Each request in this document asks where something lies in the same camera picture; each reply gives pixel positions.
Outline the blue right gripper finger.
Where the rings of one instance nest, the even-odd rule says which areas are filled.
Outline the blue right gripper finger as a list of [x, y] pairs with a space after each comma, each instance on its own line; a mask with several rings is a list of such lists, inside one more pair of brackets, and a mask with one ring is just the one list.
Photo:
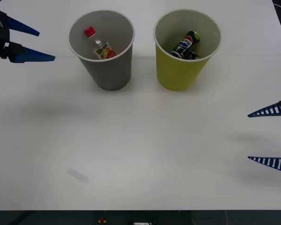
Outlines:
[[255, 161], [259, 164], [266, 165], [278, 171], [281, 171], [281, 157], [255, 157], [248, 156], [252, 161]]
[[255, 112], [247, 115], [249, 118], [267, 117], [267, 116], [281, 116], [281, 101], [273, 105], [261, 108]]

